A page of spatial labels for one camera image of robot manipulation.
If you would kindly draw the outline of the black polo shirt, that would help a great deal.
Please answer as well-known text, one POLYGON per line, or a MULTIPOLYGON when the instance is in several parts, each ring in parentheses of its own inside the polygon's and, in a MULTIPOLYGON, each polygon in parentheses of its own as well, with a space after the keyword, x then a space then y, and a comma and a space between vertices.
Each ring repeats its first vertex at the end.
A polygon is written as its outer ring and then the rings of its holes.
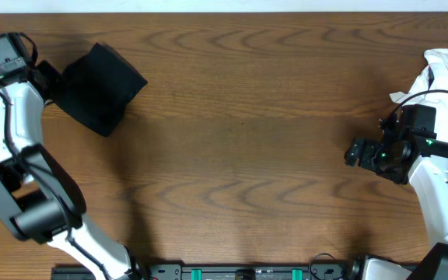
POLYGON ((119 125, 126 106, 147 84, 116 50, 96 43, 62 72, 54 102, 79 123, 107 137, 119 125))

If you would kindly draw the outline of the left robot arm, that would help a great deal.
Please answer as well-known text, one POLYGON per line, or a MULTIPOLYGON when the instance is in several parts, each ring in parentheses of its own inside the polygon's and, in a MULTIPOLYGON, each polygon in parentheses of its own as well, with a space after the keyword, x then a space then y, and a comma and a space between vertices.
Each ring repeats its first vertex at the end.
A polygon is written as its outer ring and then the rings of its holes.
POLYGON ((46 61, 0 64, 0 219, 16 239, 62 250, 96 279, 141 279, 128 248, 93 223, 79 186, 43 146, 45 105, 73 87, 46 61))

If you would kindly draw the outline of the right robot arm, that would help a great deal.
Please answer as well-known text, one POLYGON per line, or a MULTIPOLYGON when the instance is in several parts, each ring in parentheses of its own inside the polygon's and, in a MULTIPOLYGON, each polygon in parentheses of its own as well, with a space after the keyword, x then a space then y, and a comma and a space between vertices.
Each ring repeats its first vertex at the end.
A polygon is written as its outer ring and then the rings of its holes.
POLYGON ((410 184, 418 196, 430 250, 405 266, 366 255, 349 279, 448 279, 448 143, 421 135, 373 141, 355 138, 345 153, 348 166, 360 166, 396 184, 410 184))

